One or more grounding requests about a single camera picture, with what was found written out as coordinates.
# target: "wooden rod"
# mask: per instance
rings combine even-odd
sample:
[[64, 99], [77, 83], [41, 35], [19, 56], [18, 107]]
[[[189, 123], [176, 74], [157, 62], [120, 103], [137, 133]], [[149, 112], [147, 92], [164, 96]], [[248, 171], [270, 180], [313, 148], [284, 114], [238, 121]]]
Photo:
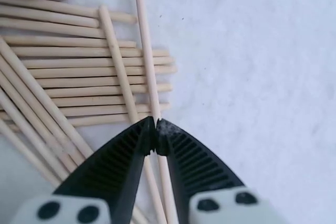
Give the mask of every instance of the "wooden rod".
[[[73, 147], [68, 136], [62, 131], [59, 125], [54, 121], [50, 114], [45, 110], [45, 108], [40, 104], [32, 92], [23, 83], [20, 77], [15, 73], [11, 66], [4, 60], [0, 55], [0, 70], [6, 76], [6, 78], [11, 82], [15, 89], [21, 94], [24, 100], [29, 104], [29, 106], [34, 110], [36, 115], [41, 119], [41, 121], [47, 126], [47, 128], [52, 132], [52, 134], [57, 138], [57, 140], [63, 145], [67, 146], [68, 150], [73, 150], [74, 153], [77, 150]], [[84, 157], [75, 155], [73, 160], [77, 165], [80, 165], [84, 161]]]
[[32, 93], [45, 107], [49, 114], [55, 119], [64, 132], [71, 138], [72, 142], [83, 153], [84, 157], [89, 157], [93, 151], [90, 146], [84, 141], [76, 129], [67, 121], [66, 117], [59, 111], [58, 107], [53, 103], [51, 98], [46, 94], [43, 88], [37, 83], [34, 77], [29, 73], [26, 67], [22, 64], [19, 58], [11, 50], [8, 44], [0, 37], [0, 54], [11, 65], [15, 72], [30, 88]]
[[50, 167], [55, 171], [55, 173], [62, 179], [68, 177], [68, 172], [65, 170], [61, 162], [55, 157], [54, 153], [49, 149], [49, 147], [43, 142], [40, 136], [34, 131], [31, 125], [26, 121], [26, 119], [21, 115], [19, 110], [11, 102], [5, 92], [0, 89], [0, 104], [8, 113], [10, 118], [13, 119], [15, 124], [21, 129], [29, 141], [33, 144], [41, 156], [46, 160]]
[[[144, 84], [145, 76], [128, 76], [130, 84]], [[42, 88], [118, 86], [118, 77], [36, 79]]]
[[[122, 62], [127, 67], [143, 66], [142, 58], [123, 58]], [[155, 65], [166, 65], [174, 62], [172, 57], [156, 57]], [[43, 60], [22, 60], [28, 69], [37, 68], [99, 68], [114, 67], [111, 58], [81, 58], [81, 59], [43, 59]]]
[[107, 95], [100, 97], [70, 97], [70, 98], [53, 98], [52, 101], [57, 107], [74, 107], [74, 106], [94, 106], [94, 105], [117, 105], [125, 104], [121, 95]]
[[36, 155], [19, 139], [18, 136], [0, 119], [0, 132], [26, 157], [26, 159], [49, 181], [54, 187], [58, 187], [61, 180], [57, 178]]
[[62, 147], [56, 140], [56, 138], [49, 132], [42, 121], [38, 118], [35, 112], [29, 107], [27, 102], [21, 97], [21, 95], [16, 91], [12, 84], [7, 80], [7, 78], [0, 71], [0, 86], [15, 103], [15, 105], [20, 109], [21, 113], [26, 117], [29, 123], [35, 128], [42, 139], [47, 143], [47, 145], [54, 151], [56, 156], [62, 161], [64, 166], [70, 171], [76, 169], [75, 163], [72, 161], [67, 153], [67, 146]]
[[99, 21], [95, 18], [81, 17], [63, 13], [49, 12], [45, 10], [36, 10], [14, 6], [0, 5], [0, 15], [33, 19], [44, 22], [60, 23], [73, 26], [99, 27]]
[[47, 33], [75, 35], [88, 38], [104, 38], [103, 31], [99, 28], [71, 26], [14, 18], [0, 18], [0, 27], [31, 31], [44, 31]]
[[[12, 47], [12, 50], [19, 57], [111, 57], [108, 48], [96, 47]], [[142, 50], [139, 48], [121, 48], [123, 57], [142, 57]], [[167, 50], [153, 50], [155, 57], [168, 57]]]
[[[117, 37], [114, 32], [112, 21], [109, 18], [108, 9], [106, 6], [104, 5], [100, 6], [99, 16], [102, 22], [103, 30], [106, 35], [107, 43], [111, 51], [111, 56], [112, 56], [113, 64], [115, 65], [115, 70], [117, 72], [117, 76], [120, 82], [122, 95], [125, 99], [126, 106], [124, 106], [124, 110], [128, 112], [131, 122], [136, 123], [137, 121], [139, 121], [139, 115], [138, 115], [139, 105], [137, 106], [135, 105], [131, 86], [127, 78], [127, 71], [122, 61], [121, 51], [117, 43]], [[156, 214], [157, 216], [162, 216], [163, 207], [162, 207], [162, 203], [160, 200], [160, 194], [159, 194], [158, 187], [156, 185], [153, 168], [152, 168], [152, 165], [148, 157], [145, 157], [144, 159], [144, 169], [146, 171], [146, 178], [149, 183], [149, 188], [150, 188], [150, 192], [153, 198]]]
[[[159, 92], [172, 91], [170, 83], [158, 85]], [[66, 89], [46, 89], [45, 92], [51, 98], [61, 97], [93, 97], [98, 95], [118, 95], [122, 94], [120, 86], [102, 86], [102, 87], [85, 87], [85, 88], [66, 88]], [[147, 93], [148, 87], [143, 84], [131, 85], [131, 92], [134, 94]]]
[[[148, 104], [136, 104], [135, 111], [139, 113], [150, 112], [150, 106]], [[160, 104], [162, 110], [170, 108], [169, 103]], [[90, 115], [115, 115], [115, 114], [127, 114], [128, 109], [125, 105], [101, 105], [101, 106], [77, 106], [60, 108], [61, 112], [65, 116], [90, 116]]]
[[[139, 118], [144, 119], [147, 116], [151, 115], [150, 113], [139, 113]], [[10, 117], [6, 112], [0, 112], [0, 118], [2, 120], [10, 121], [8, 122], [9, 127], [15, 131], [19, 132], [20, 129], [11, 121]], [[80, 126], [90, 126], [98, 124], [108, 124], [108, 123], [122, 123], [130, 122], [130, 118], [127, 114], [117, 114], [117, 115], [94, 115], [94, 116], [81, 116], [79, 118], [68, 118], [68, 121], [74, 127]]]
[[[48, 47], [107, 47], [105, 39], [53, 37], [53, 36], [3, 36], [9, 45], [15, 46], [48, 46]], [[119, 40], [119, 47], [135, 48], [136, 42]]]
[[[143, 67], [125, 67], [128, 76], [143, 76], [145, 69]], [[175, 73], [176, 66], [155, 66], [157, 74]], [[30, 74], [36, 79], [43, 78], [74, 78], [74, 77], [104, 77], [116, 76], [114, 67], [106, 68], [47, 68], [30, 69]]]
[[[58, 13], [66, 13], [83, 17], [98, 18], [98, 9], [71, 5], [67, 3], [50, 0], [0, 0], [0, 3], [7, 5], [24, 6], [33, 9], [50, 10]], [[110, 18], [114, 21], [136, 23], [137, 18], [133, 15], [109, 11]]]
[[[136, 0], [136, 9], [138, 11], [139, 27], [141, 44], [143, 48], [145, 60], [145, 72], [147, 83], [149, 85], [149, 96], [151, 101], [152, 114], [155, 123], [161, 118], [161, 111], [159, 108], [159, 96], [156, 87], [155, 69], [153, 64], [153, 52], [151, 46], [150, 30], [147, 20], [145, 0]], [[170, 180], [170, 173], [168, 168], [167, 159], [164, 156], [158, 156], [161, 182], [163, 187], [164, 205], [167, 222], [178, 223], [176, 205], [174, 200], [173, 189]]]

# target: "stack of wooden sticks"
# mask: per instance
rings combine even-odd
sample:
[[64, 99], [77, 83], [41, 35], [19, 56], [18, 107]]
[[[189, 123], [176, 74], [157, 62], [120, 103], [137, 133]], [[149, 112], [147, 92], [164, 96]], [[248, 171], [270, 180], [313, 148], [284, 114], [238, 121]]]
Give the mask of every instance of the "stack of wooden sticks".
[[[74, 126], [126, 121], [127, 110], [107, 41], [102, 38], [90, 38], [92, 34], [85, 32], [85, 29], [94, 29], [101, 35], [99, 37], [102, 37], [103, 31], [99, 28], [98, 19], [31, 9], [48, 8], [47, 5], [34, 5], [30, 4], [31, 2], [32, 0], [0, 0], [0, 3], [6, 4], [0, 5], [0, 15], [5, 16], [0, 17], [0, 26], [65, 35], [73, 35], [76, 31], [77, 36], [83, 36], [3, 36], [31, 75]], [[25, 19], [13, 19], [8, 16]], [[136, 20], [136, 17], [129, 14], [118, 13], [117, 17], [117, 21], [129, 23]], [[59, 25], [62, 22], [71, 25]], [[118, 41], [118, 43], [132, 93], [147, 93], [142, 50], [136, 48], [135, 41]], [[167, 50], [153, 50], [153, 57], [156, 74], [176, 71], [176, 66], [172, 65], [174, 59]], [[169, 83], [160, 83], [157, 88], [158, 92], [172, 90]], [[167, 108], [168, 103], [161, 104], [162, 110]], [[137, 104], [137, 110], [141, 113], [141, 117], [145, 117], [149, 115], [150, 107], [148, 104]], [[0, 111], [0, 118], [9, 119], [4, 111]]]
[[[133, 15], [111, 12], [105, 6], [0, 0], [0, 27], [51, 33], [0, 36], [0, 132], [54, 186], [92, 154], [74, 127], [135, 123], [151, 114], [157, 119], [161, 110], [169, 108], [156, 96], [172, 86], [156, 84], [155, 74], [174, 73], [176, 66], [166, 50], [148, 47], [143, 0], [136, 1], [143, 50], [134, 41], [117, 41], [114, 33], [112, 22], [136, 23]], [[151, 104], [135, 104], [137, 93], [149, 93]], [[28, 138], [43, 161], [15, 131]], [[172, 223], [176, 216], [168, 167], [164, 157], [159, 162], [166, 214], [147, 158], [144, 169], [158, 222], [171, 219]], [[137, 207], [133, 220], [147, 223]]]

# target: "white surface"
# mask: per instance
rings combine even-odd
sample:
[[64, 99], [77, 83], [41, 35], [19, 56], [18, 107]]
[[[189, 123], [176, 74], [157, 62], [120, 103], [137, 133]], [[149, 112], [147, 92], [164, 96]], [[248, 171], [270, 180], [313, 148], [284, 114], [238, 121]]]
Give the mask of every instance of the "white surface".
[[[69, 2], [136, 13], [134, 0]], [[335, 0], [146, 3], [153, 45], [167, 47], [179, 67], [164, 117], [205, 143], [291, 223], [335, 223]], [[119, 38], [139, 38], [135, 26], [116, 27]], [[80, 133], [98, 148], [125, 126]], [[51, 187], [0, 145], [5, 222], [22, 200]], [[153, 219], [145, 189], [139, 206]]]

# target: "wooden stick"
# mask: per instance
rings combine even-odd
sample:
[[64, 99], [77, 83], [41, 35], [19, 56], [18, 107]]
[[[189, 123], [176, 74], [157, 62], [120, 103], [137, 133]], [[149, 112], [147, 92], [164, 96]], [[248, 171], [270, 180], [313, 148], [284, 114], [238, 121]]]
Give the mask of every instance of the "wooden stick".
[[[158, 119], [161, 118], [161, 111], [159, 107], [159, 96], [156, 87], [155, 69], [153, 64], [153, 52], [149, 32], [150, 30], [147, 21], [147, 13], [145, 9], [145, 0], [136, 0], [136, 8], [138, 11], [141, 44], [144, 53], [146, 77], [147, 77], [147, 83], [149, 85], [150, 101], [152, 105], [152, 114], [156, 122]], [[165, 202], [165, 212], [167, 222], [169, 224], [178, 223], [179, 221], [177, 218], [176, 205], [166, 157], [159, 156], [159, 166], [160, 166], [160, 174], [163, 187], [163, 196]]]
[[[143, 66], [142, 58], [123, 58], [124, 66], [138, 67]], [[156, 57], [155, 65], [165, 65], [174, 62], [171, 57]], [[28, 69], [36, 68], [99, 68], [114, 67], [111, 58], [84, 58], [84, 59], [43, 59], [43, 60], [22, 60]]]
[[[125, 108], [127, 108], [128, 115], [132, 123], [136, 123], [139, 120], [139, 115], [137, 112], [138, 106], [135, 106], [135, 101], [133, 98], [131, 86], [128, 82], [127, 71], [122, 62], [121, 51], [118, 47], [117, 37], [114, 32], [114, 28], [112, 25], [112, 21], [109, 17], [109, 12], [106, 6], [102, 5], [99, 8], [99, 16], [101, 19], [101, 23], [103, 26], [103, 30], [106, 35], [106, 40], [109, 45], [109, 49], [111, 52], [113, 64], [115, 65], [115, 71], [117, 72], [117, 76], [120, 82], [120, 87], [122, 91], [122, 95], [125, 99]], [[150, 170], [151, 172], [147, 172], [147, 180], [149, 182], [149, 188], [152, 194], [152, 198], [154, 199], [155, 210], [158, 216], [161, 216], [161, 212], [163, 211], [162, 203], [160, 200], [160, 194], [158, 187], [155, 182], [154, 173], [152, 170], [151, 163], [147, 157], [144, 159], [144, 169]]]
[[[170, 108], [169, 103], [160, 104], [162, 110]], [[150, 106], [148, 104], [136, 104], [136, 112], [148, 113]], [[90, 116], [90, 115], [116, 115], [127, 114], [127, 106], [125, 105], [101, 105], [101, 106], [81, 106], [60, 108], [65, 116]]]
[[75, 35], [88, 38], [104, 38], [103, 31], [99, 28], [70, 26], [32, 20], [0, 18], [0, 27], [45, 31], [47, 33]]
[[[144, 119], [149, 116], [150, 113], [139, 113], [139, 118]], [[6, 114], [6, 112], [0, 112], [0, 118], [3, 120], [10, 121], [10, 117]], [[80, 126], [90, 126], [90, 125], [98, 125], [98, 124], [108, 124], [108, 123], [123, 123], [130, 122], [130, 118], [127, 114], [117, 114], [117, 115], [94, 115], [94, 116], [82, 116], [79, 118], [68, 118], [68, 121], [74, 127]], [[9, 127], [15, 131], [19, 132], [19, 128], [13, 123], [9, 122]]]
[[29, 141], [33, 144], [41, 156], [46, 160], [55, 173], [63, 180], [68, 177], [68, 172], [62, 166], [60, 161], [54, 156], [54, 153], [46, 146], [40, 136], [34, 131], [31, 125], [26, 121], [26, 119], [21, 115], [19, 110], [11, 102], [5, 92], [0, 89], [0, 104], [8, 113], [8, 115], [13, 119], [15, 124], [21, 129], [21, 131], [26, 135]]
[[54, 151], [54, 153], [59, 157], [59, 159], [63, 162], [64, 166], [70, 171], [74, 171], [76, 169], [75, 163], [72, 161], [70, 156], [67, 154], [67, 150], [65, 150], [56, 140], [56, 138], [49, 132], [49, 130], [45, 127], [42, 121], [37, 117], [35, 112], [29, 107], [27, 102], [21, 97], [21, 95], [16, 91], [16, 89], [12, 86], [12, 84], [7, 80], [7, 78], [0, 71], [0, 85], [6, 91], [7, 95], [11, 98], [11, 100], [16, 104], [18, 109], [21, 110], [22, 114], [26, 117], [26, 119], [30, 122], [30, 124], [35, 128], [37, 133], [43, 138], [43, 140], [47, 143], [47, 145]]
[[94, 106], [94, 105], [118, 105], [125, 104], [121, 95], [107, 95], [103, 97], [70, 97], [70, 98], [53, 98], [52, 101], [57, 107], [74, 107], [74, 106]]
[[84, 157], [89, 157], [93, 151], [89, 145], [84, 141], [81, 135], [75, 128], [67, 121], [66, 117], [59, 111], [58, 107], [53, 103], [51, 98], [44, 92], [43, 88], [37, 83], [34, 77], [29, 73], [26, 67], [22, 64], [19, 58], [11, 50], [8, 44], [0, 37], [0, 54], [6, 59], [11, 67], [16, 71], [20, 78], [30, 88], [32, 93], [46, 108], [49, 114], [60, 125], [64, 132], [71, 138], [73, 143], [83, 153]]
[[15, 146], [15, 148], [26, 157], [26, 159], [49, 181], [54, 187], [59, 186], [60, 179], [57, 178], [49, 169], [39, 160], [35, 154], [19, 139], [14, 132], [0, 119], [0, 132]]
[[0, 15], [33, 19], [44, 22], [60, 23], [73, 26], [99, 27], [99, 21], [95, 18], [81, 17], [69, 14], [48, 12], [45, 10], [35, 10], [14, 6], [0, 5]]
[[[102, 47], [12, 47], [12, 50], [19, 57], [111, 57], [110, 50]], [[143, 56], [139, 48], [121, 48], [120, 52], [123, 57]], [[169, 56], [167, 50], [154, 50], [153, 52], [155, 57]]]
[[[143, 67], [125, 67], [128, 76], [142, 76], [145, 74]], [[157, 74], [175, 73], [176, 66], [155, 66]], [[73, 78], [73, 77], [103, 77], [116, 76], [117, 72], [112, 68], [47, 68], [30, 69], [30, 74], [37, 79], [43, 78]]]
[[[47, 126], [47, 128], [52, 132], [52, 134], [57, 138], [57, 140], [67, 149], [77, 153], [77, 150], [73, 147], [68, 136], [61, 130], [58, 124], [50, 116], [50, 114], [45, 110], [45, 108], [39, 103], [32, 92], [26, 87], [23, 81], [15, 73], [15, 71], [10, 67], [10, 65], [4, 60], [0, 55], [0, 70], [6, 76], [6, 78], [12, 83], [15, 89], [21, 94], [29, 106], [35, 111], [37, 116], [42, 120], [42, 122]], [[73, 160], [77, 165], [80, 165], [84, 161], [84, 157], [81, 155], [74, 155]]]
[[[172, 85], [170, 83], [159, 84], [159, 92], [171, 91]], [[122, 94], [120, 86], [103, 86], [103, 87], [86, 87], [86, 88], [66, 88], [66, 89], [46, 89], [45, 92], [50, 98], [61, 97], [93, 97], [97, 95], [117, 95]], [[131, 85], [132, 93], [147, 93], [146, 85]]]
[[[10, 45], [48, 47], [107, 47], [105, 39], [52, 37], [52, 36], [3, 36]], [[119, 40], [119, 47], [135, 48], [136, 42]]]
[[[118, 86], [118, 77], [58, 78], [36, 79], [42, 88], [80, 88], [99, 86]], [[128, 76], [130, 84], [144, 84], [144, 76]]]
[[[98, 9], [84, 6], [70, 5], [67, 3], [50, 0], [0, 0], [0, 3], [16, 6], [24, 6], [34, 9], [50, 10], [58, 13], [73, 14], [83, 17], [98, 18]], [[109, 12], [110, 18], [119, 22], [136, 23], [133, 15], [121, 12]]]

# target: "black dot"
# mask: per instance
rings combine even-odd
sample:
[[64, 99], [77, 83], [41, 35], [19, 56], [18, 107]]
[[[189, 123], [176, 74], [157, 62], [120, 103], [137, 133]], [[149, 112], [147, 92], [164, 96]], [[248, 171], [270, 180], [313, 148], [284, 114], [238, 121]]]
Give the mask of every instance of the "black dot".
[[257, 204], [258, 200], [252, 194], [244, 191], [236, 195], [236, 202], [238, 204], [253, 205], [253, 204]]
[[50, 201], [40, 207], [37, 216], [41, 220], [48, 220], [56, 216], [60, 208], [60, 204], [56, 201]]
[[77, 216], [80, 223], [91, 223], [99, 216], [99, 208], [96, 206], [87, 206], [82, 208]]
[[219, 205], [213, 199], [201, 199], [197, 204], [197, 209], [200, 211], [215, 211], [219, 209]]

